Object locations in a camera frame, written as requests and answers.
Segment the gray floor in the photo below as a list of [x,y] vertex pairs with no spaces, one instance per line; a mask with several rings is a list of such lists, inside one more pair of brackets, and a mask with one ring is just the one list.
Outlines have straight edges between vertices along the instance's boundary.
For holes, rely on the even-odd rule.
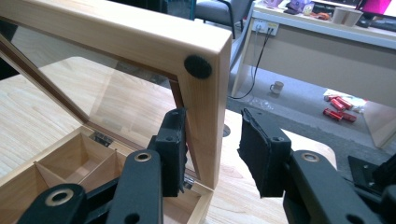
[[[229,95],[236,71],[237,67],[230,75]],[[269,90],[275,81],[285,84],[280,94],[273,94]],[[251,85],[252,78],[247,78],[237,96],[245,95]],[[374,146],[362,114],[350,112],[358,117],[353,123],[324,116],[322,112],[325,108],[332,109],[323,99],[326,90],[325,87],[258,69],[253,91],[241,100],[229,98],[227,107],[235,112],[240,112],[245,106],[259,108],[274,118],[282,129],[328,145],[336,154],[339,172],[347,179],[351,179],[347,156],[380,164],[396,153],[396,141],[382,149]]]

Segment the light wood surface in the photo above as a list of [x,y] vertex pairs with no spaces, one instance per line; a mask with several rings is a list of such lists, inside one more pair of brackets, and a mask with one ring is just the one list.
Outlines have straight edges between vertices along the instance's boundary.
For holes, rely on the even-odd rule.
[[[188,109],[195,170],[203,183],[216,186],[232,43],[229,31],[105,0],[4,0],[0,16],[177,80]],[[184,67],[189,55],[204,58],[212,75],[206,79],[190,75]]]
[[[191,214],[190,221],[192,223],[202,221],[206,212],[208,212],[208,216],[205,221],[208,223],[285,222],[281,200],[260,200],[254,183],[247,173],[247,167],[235,154],[239,145],[238,136],[240,137],[237,130],[241,129],[239,115],[227,112],[226,123],[232,128],[232,135],[224,139],[221,137],[229,75],[230,32],[138,8],[123,7],[107,1],[3,0],[0,2],[0,16],[78,42],[82,46],[115,56],[118,60],[161,71],[178,81],[183,105],[188,109],[187,131],[191,156],[196,161],[195,169],[201,177],[200,183],[196,183],[193,187],[194,192],[201,195],[201,199],[197,201],[196,205],[199,209],[193,210]],[[217,38],[198,35],[208,33]],[[212,75],[209,78],[198,79],[188,74],[183,62],[191,54],[198,54],[209,62],[212,66]],[[115,118],[117,116],[111,111],[103,112],[114,103],[108,101],[107,96],[122,101],[130,99],[114,95],[117,91],[113,88],[125,84],[126,86],[134,85],[135,91],[142,91],[143,89],[139,89],[139,87],[145,86],[142,84],[145,82],[130,81],[130,78],[125,79],[126,75],[111,69],[101,69],[102,65],[93,64],[82,58],[67,58],[41,68],[39,75],[46,74],[49,84],[54,88],[59,88],[59,91],[63,92],[68,100],[72,100],[76,105],[81,105],[81,110],[84,113],[93,115],[93,118],[99,112],[101,115],[110,113],[110,117]],[[17,67],[21,68],[22,72],[26,72],[28,69],[23,70],[23,68],[30,66],[32,65],[29,63],[23,63],[22,66]],[[79,76],[65,78],[71,76],[70,71],[77,71],[76,74]],[[84,75],[99,77],[99,81]],[[83,78],[84,82],[80,82],[79,77]],[[63,112],[60,106],[53,103],[26,78],[16,76],[3,80],[0,84],[4,84],[5,87],[1,89],[4,91],[2,99],[10,102],[9,105],[1,105],[12,107],[11,112],[8,112],[9,108],[5,109],[7,117],[4,117],[4,123],[8,125],[7,131],[14,134],[8,138],[8,142],[2,142],[4,147],[1,148],[0,153],[3,155],[1,158],[5,159],[0,168],[2,171],[5,170],[3,174],[8,175],[1,179],[0,185],[7,186],[7,192],[1,192],[2,197],[6,195],[8,200],[13,200],[14,193],[15,195],[20,194],[17,194],[15,190],[17,192],[18,190],[13,189],[12,186],[30,184],[32,188],[36,188],[37,192],[45,188],[45,180],[42,177],[37,177],[33,159],[42,160],[42,155],[48,155],[49,151],[71,140],[78,134],[77,132],[87,131],[81,130],[79,122]],[[94,86],[92,92],[83,90],[90,86]],[[156,94],[156,92],[162,97],[171,94],[169,90],[159,88],[147,92],[150,96],[147,100],[155,100],[155,95],[152,94]],[[169,106],[167,104],[170,103],[169,100],[173,102],[172,99],[164,99],[156,108],[159,113],[166,111],[165,109]],[[136,104],[141,106],[144,101],[135,103],[134,106]],[[330,160],[334,158],[328,147],[292,133],[288,134],[291,139],[293,137],[296,139],[297,144],[301,144],[299,147],[302,149],[316,149],[328,154]],[[140,141],[143,145],[147,139]],[[296,143],[293,142],[293,148],[299,148],[298,145],[295,146]],[[43,148],[51,144],[54,145],[47,148],[48,151],[42,151]],[[128,149],[124,147],[121,147],[120,151],[122,151],[122,155],[128,153]],[[113,155],[110,155],[103,163],[111,163],[111,160],[114,159]],[[82,168],[78,168],[78,170],[85,172],[84,169],[88,166],[83,164]],[[17,173],[16,171],[24,173],[24,176],[29,176],[30,179],[23,181],[30,182],[21,182],[12,178],[12,174]],[[59,175],[58,177],[55,176],[51,181],[63,181],[70,175]],[[81,181],[84,180],[89,183],[93,181],[92,179]],[[191,207],[189,204],[191,201],[184,199],[183,206],[189,208]],[[17,208],[5,208],[1,212],[6,213],[8,209],[11,211]]]
[[[242,116],[227,110],[225,124],[231,133],[223,138],[219,183],[215,189],[205,223],[288,223],[281,198],[260,199],[253,178],[239,158]],[[293,150],[315,151],[336,167],[334,152],[326,145],[283,130]]]

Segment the red can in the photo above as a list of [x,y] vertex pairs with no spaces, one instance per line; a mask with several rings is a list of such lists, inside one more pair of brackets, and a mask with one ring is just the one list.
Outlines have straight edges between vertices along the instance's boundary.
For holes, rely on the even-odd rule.
[[335,98],[338,102],[341,103],[341,105],[343,105],[347,110],[351,109],[353,107],[353,104],[351,104],[350,102],[344,100],[341,97],[337,97]]
[[330,100],[330,104],[332,104],[332,106],[334,106],[338,111],[346,110],[346,107],[338,102],[337,99]]
[[332,111],[329,108],[324,109],[323,114],[329,116],[332,119],[336,119],[338,121],[340,121],[343,118],[342,114]]
[[329,102],[330,100],[335,99],[337,97],[338,97],[337,95],[325,95],[324,96],[324,101]]
[[356,119],[357,119],[356,116],[353,116],[353,115],[351,115],[351,114],[344,113],[344,112],[340,112],[340,113],[342,113],[343,119],[346,119],[347,121],[355,122]]

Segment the office chair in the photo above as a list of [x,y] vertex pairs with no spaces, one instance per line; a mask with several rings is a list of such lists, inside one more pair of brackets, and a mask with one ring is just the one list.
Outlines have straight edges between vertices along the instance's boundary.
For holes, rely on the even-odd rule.
[[235,39],[234,25],[241,22],[241,32],[244,28],[243,19],[248,14],[253,0],[196,0],[195,18],[231,26]]
[[248,7],[248,14],[246,19],[246,26],[242,30],[242,34],[233,42],[232,49],[231,49],[231,58],[230,58],[230,71],[233,70],[236,62],[238,61],[239,57],[241,56],[242,49],[245,46],[245,42],[248,36],[248,26],[251,21],[251,15],[253,14],[255,2],[251,2],[250,7]]

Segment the glass pane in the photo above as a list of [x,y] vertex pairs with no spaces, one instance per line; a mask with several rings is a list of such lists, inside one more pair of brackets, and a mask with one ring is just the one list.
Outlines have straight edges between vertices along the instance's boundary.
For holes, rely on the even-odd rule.
[[80,123],[2,59],[0,73],[1,178],[73,132]]
[[196,0],[168,0],[168,14],[193,20],[193,7]]
[[91,122],[141,147],[158,133],[164,114],[176,108],[164,76],[24,27],[13,28],[8,40]]

